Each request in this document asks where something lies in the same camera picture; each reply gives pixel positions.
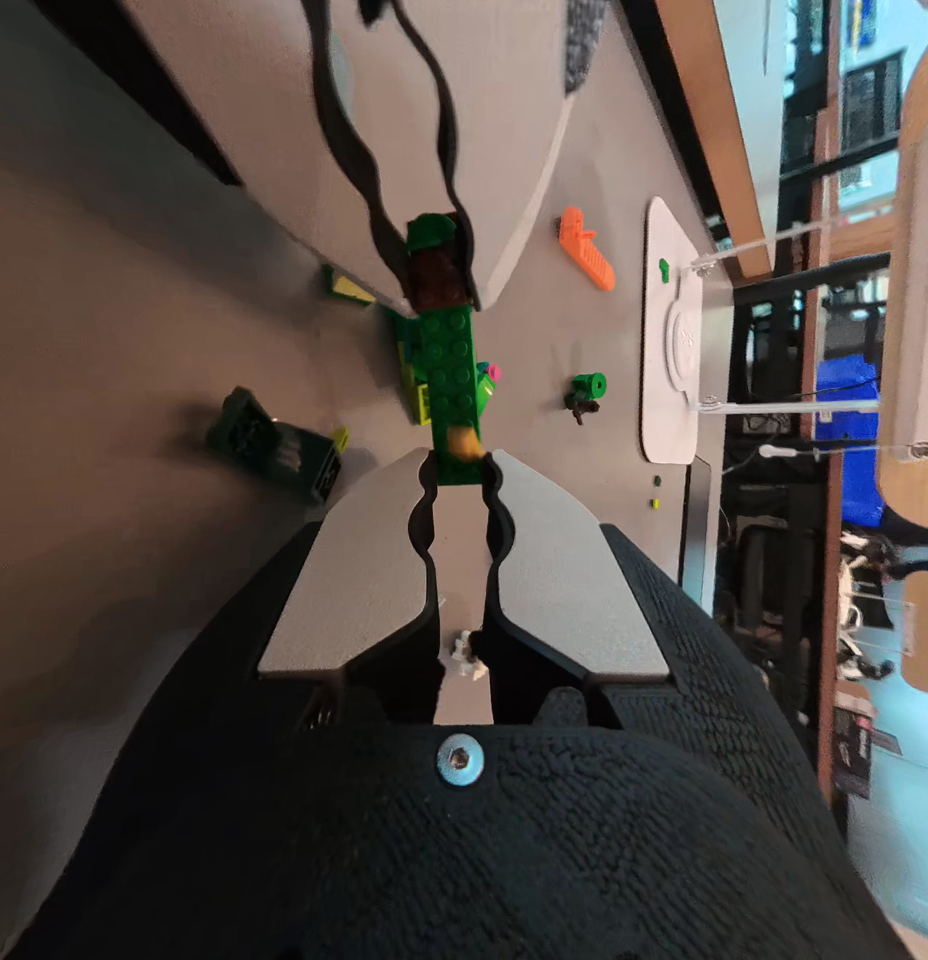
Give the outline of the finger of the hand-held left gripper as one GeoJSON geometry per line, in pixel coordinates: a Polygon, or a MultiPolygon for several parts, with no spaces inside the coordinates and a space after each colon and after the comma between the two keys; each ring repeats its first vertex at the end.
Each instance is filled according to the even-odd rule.
{"type": "Polygon", "coordinates": [[[34,2],[93,65],[299,246],[407,312],[326,148],[300,2],[34,2]]]}
{"type": "MultiPolygon", "coordinates": [[[[455,189],[473,230],[484,309],[498,299],[536,222],[573,106],[565,92],[566,2],[404,2],[438,60],[458,126],[455,189]]],[[[359,134],[400,230],[453,209],[436,158],[438,99],[391,9],[359,25],[359,134]]]]}

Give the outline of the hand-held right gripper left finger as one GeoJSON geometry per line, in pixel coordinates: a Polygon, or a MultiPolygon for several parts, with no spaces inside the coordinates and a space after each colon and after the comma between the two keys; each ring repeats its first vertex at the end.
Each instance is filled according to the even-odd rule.
{"type": "Polygon", "coordinates": [[[262,677],[324,678],[436,607],[433,451],[362,477],[327,512],[264,649],[262,677]]]}

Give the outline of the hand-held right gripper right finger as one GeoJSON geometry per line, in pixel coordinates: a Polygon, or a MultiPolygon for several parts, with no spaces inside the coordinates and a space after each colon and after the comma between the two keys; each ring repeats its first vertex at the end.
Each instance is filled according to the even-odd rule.
{"type": "Polygon", "coordinates": [[[483,632],[582,681],[664,682],[670,670],[597,517],[503,450],[487,459],[500,529],[483,632]]]}

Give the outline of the dark green lego build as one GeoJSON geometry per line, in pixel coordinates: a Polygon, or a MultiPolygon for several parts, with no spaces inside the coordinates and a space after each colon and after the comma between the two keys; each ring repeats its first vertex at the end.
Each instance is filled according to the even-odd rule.
{"type": "Polygon", "coordinates": [[[346,426],[326,436],[273,419],[243,387],[226,396],[217,420],[206,431],[210,450],[318,506],[325,505],[333,491],[349,442],[346,426]]]}

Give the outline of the small green yellow lego piece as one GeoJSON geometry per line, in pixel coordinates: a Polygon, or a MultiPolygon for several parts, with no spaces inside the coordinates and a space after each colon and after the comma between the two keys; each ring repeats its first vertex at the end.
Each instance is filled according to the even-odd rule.
{"type": "Polygon", "coordinates": [[[333,298],[361,306],[373,306],[377,298],[328,263],[321,266],[321,279],[324,292],[333,298]]]}

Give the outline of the long green lego plate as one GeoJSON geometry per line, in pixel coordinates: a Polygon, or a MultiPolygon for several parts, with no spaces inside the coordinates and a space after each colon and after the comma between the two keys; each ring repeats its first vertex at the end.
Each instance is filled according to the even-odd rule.
{"type": "Polygon", "coordinates": [[[441,486],[477,486],[482,461],[459,462],[446,443],[449,426],[474,426],[480,435],[472,296],[458,233],[454,217],[424,213],[408,224],[406,249],[424,350],[437,481],[441,486]]]}

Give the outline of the green round brown lego piece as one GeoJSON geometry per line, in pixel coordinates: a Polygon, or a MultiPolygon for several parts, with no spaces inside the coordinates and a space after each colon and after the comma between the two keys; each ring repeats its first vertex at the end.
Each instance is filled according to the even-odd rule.
{"type": "Polygon", "coordinates": [[[578,374],[572,378],[569,391],[564,396],[564,405],[578,426],[583,425],[584,416],[600,411],[600,401],[606,391],[607,378],[600,371],[578,374]]]}

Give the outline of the orange brick separator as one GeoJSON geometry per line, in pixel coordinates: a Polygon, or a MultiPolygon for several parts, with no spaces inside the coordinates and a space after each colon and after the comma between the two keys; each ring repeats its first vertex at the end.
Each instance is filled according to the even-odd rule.
{"type": "Polygon", "coordinates": [[[597,288],[604,292],[614,291],[614,268],[595,245],[595,231],[585,228],[583,211],[576,206],[565,207],[557,234],[562,249],[597,288]]]}

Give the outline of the wooden desk lamp white base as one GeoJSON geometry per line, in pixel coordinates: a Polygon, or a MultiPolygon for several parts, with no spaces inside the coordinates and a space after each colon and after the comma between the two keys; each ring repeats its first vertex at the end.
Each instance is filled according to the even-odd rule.
{"type": "MultiPolygon", "coordinates": [[[[664,118],[677,137],[694,135],[731,237],[767,260],[770,227],[782,212],[785,2],[649,2],[649,27],[633,27],[664,118]]],[[[889,446],[902,462],[928,459],[928,158],[919,160],[917,198],[902,224],[922,246],[904,243],[902,359],[892,391],[889,446]]],[[[647,209],[643,300],[641,440],[655,464],[688,465],[700,414],[703,281],[697,248],[659,197],[647,209]],[[660,258],[671,266],[662,284],[660,258]]]]}

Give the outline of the blue storage bin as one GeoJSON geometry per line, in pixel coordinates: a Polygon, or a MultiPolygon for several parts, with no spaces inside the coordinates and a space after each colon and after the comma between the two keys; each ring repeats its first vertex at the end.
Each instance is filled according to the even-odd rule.
{"type": "MultiPolygon", "coordinates": [[[[877,400],[877,367],[862,353],[826,359],[817,367],[818,400],[877,400]]],[[[877,413],[835,412],[818,414],[815,438],[823,440],[865,440],[878,438],[877,413]]],[[[885,501],[876,479],[877,451],[855,448],[843,455],[842,520],[861,527],[877,528],[885,501]]]]}

